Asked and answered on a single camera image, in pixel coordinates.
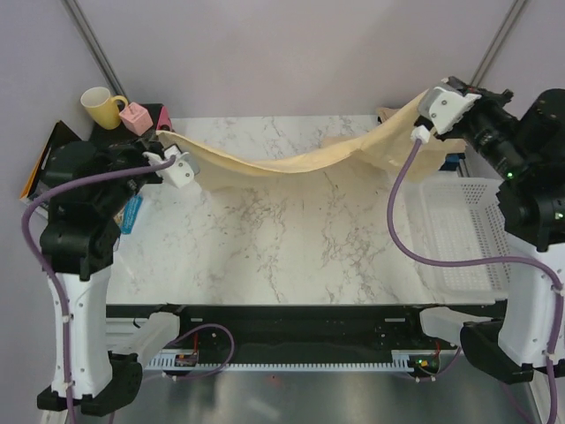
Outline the pink cube block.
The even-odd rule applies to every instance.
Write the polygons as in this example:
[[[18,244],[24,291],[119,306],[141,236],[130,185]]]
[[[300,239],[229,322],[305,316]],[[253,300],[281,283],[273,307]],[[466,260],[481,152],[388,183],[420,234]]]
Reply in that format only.
[[[149,111],[142,105],[131,102],[119,112],[125,128],[137,136],[143,135],[153,126]]]

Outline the black and pink box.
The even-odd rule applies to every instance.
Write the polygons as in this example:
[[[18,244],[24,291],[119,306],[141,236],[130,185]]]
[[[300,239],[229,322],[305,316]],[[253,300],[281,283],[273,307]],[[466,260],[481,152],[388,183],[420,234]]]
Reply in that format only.
[[[171,131],[173,129],[169,112],[162,103],[142,103],[141,105],[149,111],[153,120],[153,126],[141,136],[153,135],[156,131]],[[108,147],[112,145],[113,141],[136,139],[141,136],[130,132],[121,121],[120,126],[114,130],[106,130],[98,124],[94,124],[88,140],[99,147]]]

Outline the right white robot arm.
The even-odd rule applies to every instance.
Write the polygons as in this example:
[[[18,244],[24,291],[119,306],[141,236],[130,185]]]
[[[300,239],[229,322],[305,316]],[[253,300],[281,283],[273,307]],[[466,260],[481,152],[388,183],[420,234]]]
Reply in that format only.
[[[462,139],[501,177],[496,198],[510,246],[519,253],[501,321],[466,322],[468,361],[506,384],[536,371],[564,375],[564,91],[542,92],[516,118],[499,94],[448,77],[420,100],[417,122],[439,140]]]

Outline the cream yellow t shirt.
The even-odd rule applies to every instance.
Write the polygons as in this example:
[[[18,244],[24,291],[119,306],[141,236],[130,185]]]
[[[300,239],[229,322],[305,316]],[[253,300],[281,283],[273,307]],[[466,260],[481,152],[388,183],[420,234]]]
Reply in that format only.
[[[175,132],[159,131],[157,136],[163,146],[176,145],[195,158],[200,167],[196,181],[208,191],[261,186],[276,178],[325,170],[349,159],[397,173],[413,147],[411,132],[424,96],[418,95],[398,110],[379,109],[390,116],[357,138],[326,138],[321,148],[277,160],[249,162]]]

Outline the white plastic basket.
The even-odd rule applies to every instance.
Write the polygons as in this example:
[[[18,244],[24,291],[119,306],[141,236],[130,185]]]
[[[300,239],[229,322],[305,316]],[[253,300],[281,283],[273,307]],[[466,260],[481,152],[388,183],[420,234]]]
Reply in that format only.
[[[403,182],[411,250],[438,261],[466,261],[510,254],[496,193],[499,182],[437,174]],[[510,266],[497,263],[439,268],[417,263],[438,299],[449,304],[492,304],[508,296]]]

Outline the black orange file folder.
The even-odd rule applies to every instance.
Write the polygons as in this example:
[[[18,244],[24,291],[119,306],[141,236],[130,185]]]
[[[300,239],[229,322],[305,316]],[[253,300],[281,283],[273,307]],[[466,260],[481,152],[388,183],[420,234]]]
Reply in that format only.
[[[44,184],[41,179],[51,151],[78,140],[80,140],[78,134],[76,134],[64,121],[58,120],[55,123],[51,134],[21,191],[19,196],[19,200],[21,202],[29,205],[40,194],[49,190],[49,187]]]

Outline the folded tan t shirt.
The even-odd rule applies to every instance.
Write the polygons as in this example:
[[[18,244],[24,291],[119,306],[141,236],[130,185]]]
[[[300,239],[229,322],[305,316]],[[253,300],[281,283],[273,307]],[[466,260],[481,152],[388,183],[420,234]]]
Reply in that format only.
[[[377,119],[380,126],[388,131],[393,131],[403,126],[403,113],[401,108],[379,107],[376,110]]]

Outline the right aluminium frame post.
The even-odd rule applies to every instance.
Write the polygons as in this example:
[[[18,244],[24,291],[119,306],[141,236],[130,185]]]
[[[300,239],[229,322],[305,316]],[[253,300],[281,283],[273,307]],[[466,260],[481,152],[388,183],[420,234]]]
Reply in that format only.
[[[529,3],[529,0],[514,0],[512,2],[471,77],[470,84],[472,86],[482,86],[487,74],[493,67]]]

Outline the blue paperback book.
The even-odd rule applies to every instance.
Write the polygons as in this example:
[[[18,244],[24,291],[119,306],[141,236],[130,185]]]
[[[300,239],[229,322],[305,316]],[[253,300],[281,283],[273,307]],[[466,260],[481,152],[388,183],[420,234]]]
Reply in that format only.
[[[122,234],[132,233],[142,202],[142,196],[133,196],[115,216],[114,220]]]

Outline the left aluminium frame post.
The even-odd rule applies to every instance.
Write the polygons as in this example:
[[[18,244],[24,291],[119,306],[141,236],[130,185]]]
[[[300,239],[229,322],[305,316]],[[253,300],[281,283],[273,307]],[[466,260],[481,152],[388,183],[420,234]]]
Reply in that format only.
[[[88,51],[100,69],[103,78],[108,83],[110,89],[116,95],[126,96],[123,84],[119,80],[108,56],[106,55],[97,35],[87,19],[87,15],[81,8],[77,0],[62,0],[61,4],[65,8],[73,25],[85,43]]]

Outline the yellow mug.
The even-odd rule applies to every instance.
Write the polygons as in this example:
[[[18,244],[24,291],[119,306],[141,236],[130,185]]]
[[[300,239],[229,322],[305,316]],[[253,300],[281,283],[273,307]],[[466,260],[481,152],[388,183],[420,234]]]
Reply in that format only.
[[[96,124],[106,130],[114,130],[121,124],[119,103],[124,107],[129,105],[126,97],[112,95],[106,87],[89,88],[80,97],[80,104],[88,115]]]

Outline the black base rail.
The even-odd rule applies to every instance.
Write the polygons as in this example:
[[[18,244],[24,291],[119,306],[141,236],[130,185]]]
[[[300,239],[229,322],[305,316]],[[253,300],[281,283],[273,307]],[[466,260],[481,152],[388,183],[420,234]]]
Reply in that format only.
[[[450,352],[426,336],[413,306],[188,306],[179,342],[205,360],[384,360],[392,351]]]

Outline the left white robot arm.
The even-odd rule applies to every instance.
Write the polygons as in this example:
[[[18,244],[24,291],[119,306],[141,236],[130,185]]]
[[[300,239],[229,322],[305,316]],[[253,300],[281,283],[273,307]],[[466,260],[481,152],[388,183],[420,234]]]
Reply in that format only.
[[[104,417],[137,396],[143,369],[168,342],[191,343],[194,327],[171,312],[150,318],[129,345],[106,345],[106,300],[114,249],[122,232],[115,218],[145,185],[180,187],[193,176],[185,154],[157,140],[99,148],[77,140],[49,154],[44,170],[48,223],[34,255],[48,276],[55,307],[56,370],[37,397],[42,410]]]

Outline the aluminium frame post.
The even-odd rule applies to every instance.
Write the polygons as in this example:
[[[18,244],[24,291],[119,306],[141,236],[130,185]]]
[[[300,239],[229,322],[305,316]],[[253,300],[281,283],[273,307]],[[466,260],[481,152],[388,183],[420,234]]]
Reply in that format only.
[[[471,77],[470,84],[472,86],[482,86],[487,74],[493,67],[529,3],[529,0],[514,0],[512,2]]]
[[[77,0],[62,0],[61,4],[65,8],[73,25],[85,43],[88,51],[100,69],[103,78],[108,83],[110,89],[116,95],[126,96],[123,84],[119,80],[108,56],[106,55],[97,35],[87,19],[87,15],[81,8]]]

